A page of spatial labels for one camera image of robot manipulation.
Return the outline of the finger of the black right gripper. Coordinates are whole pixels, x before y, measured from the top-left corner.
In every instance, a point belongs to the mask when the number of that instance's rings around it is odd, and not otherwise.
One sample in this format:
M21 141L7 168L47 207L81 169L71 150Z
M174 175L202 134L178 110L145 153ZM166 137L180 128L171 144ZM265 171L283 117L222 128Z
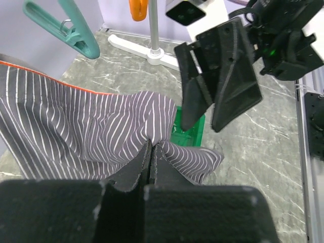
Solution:
M188 131L213 103L203 76L210 69L199 42L182 43L174 51L182 83L181 128Z

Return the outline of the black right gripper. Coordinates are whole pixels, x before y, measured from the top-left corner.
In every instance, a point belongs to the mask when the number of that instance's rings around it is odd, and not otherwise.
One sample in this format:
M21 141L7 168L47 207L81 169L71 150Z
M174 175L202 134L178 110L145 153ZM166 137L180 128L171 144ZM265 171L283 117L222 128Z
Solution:
M323 1L249 1L229 13L231 20L196 39L201 68L197 84L207 106L213 106L212 129L220 132L262 100L253 68L264 63L261 75L292 81L323 66L315 32L304 27L323 9ZM245 29L243 15L248 24Z

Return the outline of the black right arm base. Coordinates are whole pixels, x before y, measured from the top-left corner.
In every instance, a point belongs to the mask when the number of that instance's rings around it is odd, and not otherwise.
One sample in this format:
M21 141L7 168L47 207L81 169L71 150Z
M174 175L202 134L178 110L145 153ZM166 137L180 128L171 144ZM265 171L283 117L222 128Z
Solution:
M323 95L304 95L309 152L323 161Z

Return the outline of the teal clothes peg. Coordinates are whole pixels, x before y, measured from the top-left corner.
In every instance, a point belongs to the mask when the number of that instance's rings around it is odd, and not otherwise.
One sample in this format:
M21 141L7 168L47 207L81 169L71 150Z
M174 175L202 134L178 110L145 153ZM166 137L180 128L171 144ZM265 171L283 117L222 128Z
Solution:
M74 1L58 3L68 16L66 20L57 20L34 1L25 1L23 12L37 25L83 56L97 59L100 56L99 45L77 4Z

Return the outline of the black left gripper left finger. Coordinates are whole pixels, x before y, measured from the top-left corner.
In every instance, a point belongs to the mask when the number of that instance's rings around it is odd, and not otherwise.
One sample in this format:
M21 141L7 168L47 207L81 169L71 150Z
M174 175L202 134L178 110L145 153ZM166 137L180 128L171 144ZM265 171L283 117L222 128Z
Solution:
M1 242L141 242L152 145L101 180L1 183Z

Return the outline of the grey striped boxer underwear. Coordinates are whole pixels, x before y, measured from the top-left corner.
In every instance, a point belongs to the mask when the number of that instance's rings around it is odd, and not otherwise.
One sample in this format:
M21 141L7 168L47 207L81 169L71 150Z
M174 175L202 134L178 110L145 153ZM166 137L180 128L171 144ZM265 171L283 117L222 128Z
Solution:
M1 137L27 179L104 179L149 141L199 184L223 155L172 143L176 112L174 101L159 93L93 92L1 61Z

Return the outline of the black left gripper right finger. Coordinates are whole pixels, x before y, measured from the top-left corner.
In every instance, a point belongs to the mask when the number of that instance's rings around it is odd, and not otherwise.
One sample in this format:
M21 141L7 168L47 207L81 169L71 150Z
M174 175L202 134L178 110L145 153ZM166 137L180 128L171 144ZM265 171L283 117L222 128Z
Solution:
M144 242L278 242L268 203L250 186L194 185L154 147L143 191Z

